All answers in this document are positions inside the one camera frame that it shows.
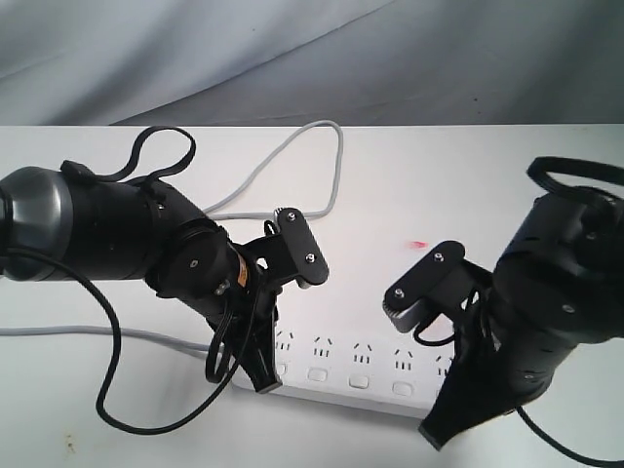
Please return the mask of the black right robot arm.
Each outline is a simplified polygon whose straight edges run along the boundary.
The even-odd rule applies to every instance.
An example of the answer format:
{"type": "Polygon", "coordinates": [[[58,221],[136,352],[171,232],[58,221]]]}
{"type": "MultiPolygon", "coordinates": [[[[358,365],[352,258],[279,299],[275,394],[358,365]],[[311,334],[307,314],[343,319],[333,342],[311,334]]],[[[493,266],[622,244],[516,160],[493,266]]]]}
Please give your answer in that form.
{"type": "Polygon", "coordinates": [[[410,271],[412,333],[453,325],[454,357],[420,433],[435,448],[542,396],[581,344],[623,334],[623,203],[584,187],[537,198],[492,271],[447,241],[410,271]]]}

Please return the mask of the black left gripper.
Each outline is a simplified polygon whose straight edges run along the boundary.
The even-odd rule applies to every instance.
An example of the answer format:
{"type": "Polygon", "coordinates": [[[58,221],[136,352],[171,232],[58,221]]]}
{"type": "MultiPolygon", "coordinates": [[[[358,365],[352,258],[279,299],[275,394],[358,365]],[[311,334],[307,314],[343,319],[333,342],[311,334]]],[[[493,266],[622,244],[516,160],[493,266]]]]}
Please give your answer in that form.
{"type": "Polygon", "coordinates": [[[293,260],[280,233],[266,233],[247,244],[226,243],[206,315],[214,331],[212,351],[244,351],[240,366],[253,390],[267,394],[281,386],[276,371],[277,296],[293,278],[293,260]]]}

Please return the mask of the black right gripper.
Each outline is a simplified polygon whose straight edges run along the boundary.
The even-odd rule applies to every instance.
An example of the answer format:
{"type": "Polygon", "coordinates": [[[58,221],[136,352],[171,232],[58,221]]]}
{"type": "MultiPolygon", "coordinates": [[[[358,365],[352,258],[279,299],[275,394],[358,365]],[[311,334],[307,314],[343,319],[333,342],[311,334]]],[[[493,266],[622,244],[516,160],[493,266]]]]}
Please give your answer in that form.
{"type": "Polygon", "coordinates": [[[418,432],[435,449],[455,436],[513,412],[546,391],[543,333],[506,330],[497,312],[509,308],[492,289],[491,274],[468,263],[467,309],[454,325],[455,355],[445,382],[418,432]]]}

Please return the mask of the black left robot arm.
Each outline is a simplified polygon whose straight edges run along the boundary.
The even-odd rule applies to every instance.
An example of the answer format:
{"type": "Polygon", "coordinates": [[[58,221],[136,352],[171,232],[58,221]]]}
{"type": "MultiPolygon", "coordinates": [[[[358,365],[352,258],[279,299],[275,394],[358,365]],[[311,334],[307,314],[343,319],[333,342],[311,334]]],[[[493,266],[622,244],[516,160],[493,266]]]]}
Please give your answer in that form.
{"type": "Polygon", "coordinates": [[[277,297],[294,277],[281,231],[234,242],[161,180],[99,181],[88,169],[18,169],[1,181],[1,273],[22,282],[142,280],[203,316],[214,331],[205,373],[237,359],[253,388],[279,387],[277,297]]]}

